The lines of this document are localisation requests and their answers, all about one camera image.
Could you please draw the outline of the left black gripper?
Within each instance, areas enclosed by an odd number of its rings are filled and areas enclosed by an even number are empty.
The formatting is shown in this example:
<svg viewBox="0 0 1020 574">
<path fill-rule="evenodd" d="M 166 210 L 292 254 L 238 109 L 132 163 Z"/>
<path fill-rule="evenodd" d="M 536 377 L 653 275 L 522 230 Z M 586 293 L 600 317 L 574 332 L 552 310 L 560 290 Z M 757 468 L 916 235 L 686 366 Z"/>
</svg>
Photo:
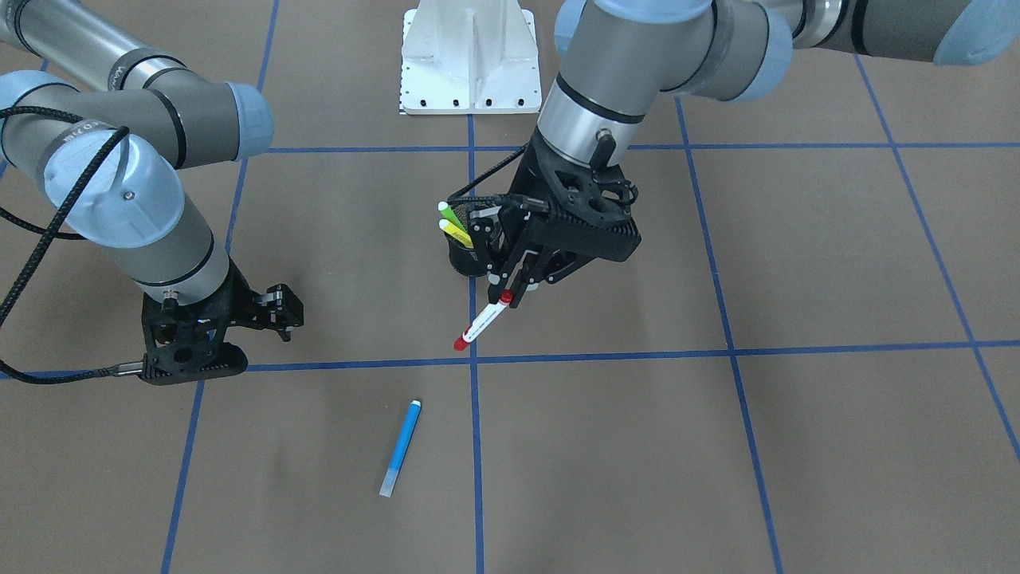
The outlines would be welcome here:
<svg viewBox="0 0 1020 574">
<path fill-rule="evenodd" d="M 488 303 L 506 291 L 516 309 L 526 291 L 555 284 L 594 259 L 626 261 L 641 234 L 633 219 L 638 186 L 610 159 L 617 142 L 608 128 L 594 135 L 590 159 L 576 163 L 539 132 L 504 161 L 484 172 L 484 181 L 511 160 L 520 159 L 507 192 L 474 199 L 495 200 L 504 239 L 488 245 Z"/>
</svg>

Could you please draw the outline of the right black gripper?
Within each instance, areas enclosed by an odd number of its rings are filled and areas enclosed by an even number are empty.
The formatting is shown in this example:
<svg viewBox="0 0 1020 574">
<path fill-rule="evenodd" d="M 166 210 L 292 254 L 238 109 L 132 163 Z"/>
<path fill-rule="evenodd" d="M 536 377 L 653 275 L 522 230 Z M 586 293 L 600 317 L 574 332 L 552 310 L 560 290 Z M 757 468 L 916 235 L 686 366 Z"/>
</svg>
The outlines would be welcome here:
<svg viewBox="0 0 1020 574">
<path fill-rule="evenodd" d="M 225 341 L 239 306 L 236 265 L 226 279 L 197 304 L 158 304 L 143 297 L 141 324 L 146 352 L 139 377 L 153 385 L 172 385 L 239 375 L 248 367 L 243 349 Z"/>
</svg>

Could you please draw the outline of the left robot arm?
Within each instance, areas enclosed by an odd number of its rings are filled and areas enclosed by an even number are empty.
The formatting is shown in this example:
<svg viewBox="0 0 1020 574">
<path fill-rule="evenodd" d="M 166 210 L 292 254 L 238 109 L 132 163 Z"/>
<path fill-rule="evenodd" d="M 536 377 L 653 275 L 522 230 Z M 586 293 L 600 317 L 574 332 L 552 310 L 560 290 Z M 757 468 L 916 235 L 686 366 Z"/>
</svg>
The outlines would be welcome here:
<svg viewBox="0 0 1020 574">
<path fill-rule="evenodd" d="M 795 50 L 981 65 L 1018 36 L 1016 1 L 567 1 L 562 58 L 506 193 L 449 197 L 470 243 L 449 263 L 517 306 L 596 259 L 625 261 L 641 234 L 622 159 L 661 94 L 758 99 Z"/>
</svg>

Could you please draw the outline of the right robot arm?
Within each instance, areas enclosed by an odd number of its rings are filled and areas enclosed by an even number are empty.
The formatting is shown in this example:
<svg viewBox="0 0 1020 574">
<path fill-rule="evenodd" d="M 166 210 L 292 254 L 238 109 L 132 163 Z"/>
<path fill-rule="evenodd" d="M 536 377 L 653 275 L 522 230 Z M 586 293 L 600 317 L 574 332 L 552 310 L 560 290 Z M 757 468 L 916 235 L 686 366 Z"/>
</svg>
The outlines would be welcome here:
<svg viewBox="0 0 1020 574">
<path fill-rule="evenodd" d="M 243 373 L 232 327 L 283 341 L 304 323 L 290 286 L 252 290 L 183 190 L 178 171 L 265 153 L 274 119 L 258 88 L 214 83 L 80 1 L 4 1 L 2 40 L 63 68 L 2 76 L 2 158 L 54 207 L 47 226 L 2 217 L 39 236 L 2 302 L 8 317 L 57 239 L 97 245 L 143 291 L 139 362 L 14 380 L 56 385 L 135 375 L 153 385 Z"/>
</svg>

